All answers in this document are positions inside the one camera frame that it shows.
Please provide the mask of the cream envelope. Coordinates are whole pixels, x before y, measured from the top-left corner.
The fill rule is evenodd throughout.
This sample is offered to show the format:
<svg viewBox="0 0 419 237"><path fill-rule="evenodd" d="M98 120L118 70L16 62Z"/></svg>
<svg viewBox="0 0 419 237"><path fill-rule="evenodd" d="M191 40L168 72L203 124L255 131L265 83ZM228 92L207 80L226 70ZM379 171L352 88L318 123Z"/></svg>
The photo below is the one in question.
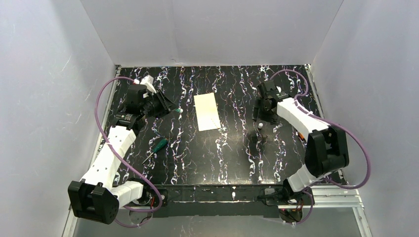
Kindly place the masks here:
<svg viewBox="0 0 419 237"><path fill-rule="evenodd" d="M194 104L199 131L221 128L214 93L195 95Z"/></svg>

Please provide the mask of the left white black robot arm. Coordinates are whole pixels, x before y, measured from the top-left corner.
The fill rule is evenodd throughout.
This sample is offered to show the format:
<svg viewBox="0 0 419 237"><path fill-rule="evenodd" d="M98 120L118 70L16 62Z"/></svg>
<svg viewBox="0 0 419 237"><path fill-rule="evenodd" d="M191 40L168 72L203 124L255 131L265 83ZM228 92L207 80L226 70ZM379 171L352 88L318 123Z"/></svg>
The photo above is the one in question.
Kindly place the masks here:
<svg viewBox="0 0 419 237"><path fill-rule="evenodd" d="M129 86L125 102L110 127L108 141L80 181L72 181L68 187L76 217L111 224L119 209L144 197L141 182L126 181L114 187L114 177L145 120L159 119L176 108L160 89L142 84Z"/></svg>

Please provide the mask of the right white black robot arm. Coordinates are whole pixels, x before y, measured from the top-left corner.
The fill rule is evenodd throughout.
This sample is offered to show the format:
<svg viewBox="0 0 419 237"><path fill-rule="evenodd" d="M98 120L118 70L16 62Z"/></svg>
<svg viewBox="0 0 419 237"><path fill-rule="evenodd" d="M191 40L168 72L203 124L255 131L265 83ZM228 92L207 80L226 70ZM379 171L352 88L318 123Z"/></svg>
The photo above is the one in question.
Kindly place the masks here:
<svg viewBox="0 0 419 237"><path fill-rule="evenodd" d="M258 85L252 119L279 124L284 119L305 139L304 165L283 182L278 192L281 198L293 198L321 178L349 165L346 133L335 125L313 118L307 110L295 104L274 81Z"/></svg>

